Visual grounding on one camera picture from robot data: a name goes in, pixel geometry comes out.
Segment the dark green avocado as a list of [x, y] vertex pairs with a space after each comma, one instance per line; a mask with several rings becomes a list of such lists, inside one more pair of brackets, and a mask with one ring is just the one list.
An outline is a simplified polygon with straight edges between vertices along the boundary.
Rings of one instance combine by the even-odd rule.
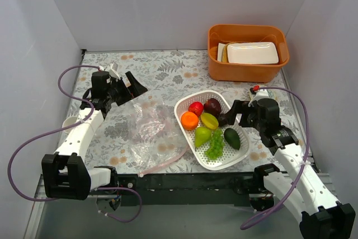
[[241, 139], [234, 129], [226, 128], [224, 131], [224, 139], [233, 149], [240, 150]]

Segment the dark purple fruit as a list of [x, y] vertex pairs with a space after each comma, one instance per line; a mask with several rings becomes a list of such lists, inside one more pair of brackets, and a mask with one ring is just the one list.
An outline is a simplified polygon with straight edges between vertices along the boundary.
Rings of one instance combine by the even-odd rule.
[[217, 117], [222, 112], [222, 107], [217, 99], [210, 98], [204, 103], [204, 111]]

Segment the green grape bunch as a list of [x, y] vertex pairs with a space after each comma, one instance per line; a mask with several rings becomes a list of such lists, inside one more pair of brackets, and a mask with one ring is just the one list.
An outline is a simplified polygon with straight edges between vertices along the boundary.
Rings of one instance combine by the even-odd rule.
[[223, 132], [221, 129], [213, 131], [209, 141], [209, 148], [205, 151], [206, 157], [215, 161], [223, 155], [223, 148], [225, 143], [223, 141]]

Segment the green pear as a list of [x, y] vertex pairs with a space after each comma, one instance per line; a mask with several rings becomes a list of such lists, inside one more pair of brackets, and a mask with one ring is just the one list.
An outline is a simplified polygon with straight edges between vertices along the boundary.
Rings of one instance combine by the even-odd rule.
[[211, 130], [207, 127], [200, 126], [195, 130], [195, 141], [194, 145], [196, 148], [201, 147], [203, 144], [208, 142], [211, 138]]

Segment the clear zip top bag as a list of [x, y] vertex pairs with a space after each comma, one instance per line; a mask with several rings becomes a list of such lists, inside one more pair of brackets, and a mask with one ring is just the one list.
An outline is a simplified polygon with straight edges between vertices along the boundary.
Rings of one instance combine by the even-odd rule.
[[188, 150], [178, 123], [161, 99], [138, 97], [126, 107], [130, 154], [139, 177], [161, 171]]

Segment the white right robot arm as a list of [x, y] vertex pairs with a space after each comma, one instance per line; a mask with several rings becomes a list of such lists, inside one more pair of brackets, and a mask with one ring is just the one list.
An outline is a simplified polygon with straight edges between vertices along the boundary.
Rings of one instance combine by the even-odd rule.
[[293, 132], [282, 125], [278, 103], [273, 99], [236, 100], [231, 109], [219, 115], [219, 124], [233, 125], [241, 115], [241, 127], [254, 128], [263, 144], [290, 176], [288, 182], [274, 165], [257, 167], [254, 188], [270, 191], [296, 218], [303, 238], [350, 238], [356, 212], [342, 204], [325, 186]]

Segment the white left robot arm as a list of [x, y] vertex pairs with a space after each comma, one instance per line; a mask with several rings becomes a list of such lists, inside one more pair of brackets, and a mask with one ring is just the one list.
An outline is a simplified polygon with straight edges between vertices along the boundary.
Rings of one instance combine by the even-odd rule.
[[126, 86], [113, 70], [92, 73], [91, 88], [83, 95], [76, 125], [58, 149], [53, 154], [46, 154], [41, 161], [47, 197], [85, 200], [98, 188], [106, 194], [118, 190], [114, 167], [97, 166], [89, 170], [83, 159], [112, 104], [120, 106], [147, 92], [131, 72], [125, 75], [130, 86]]

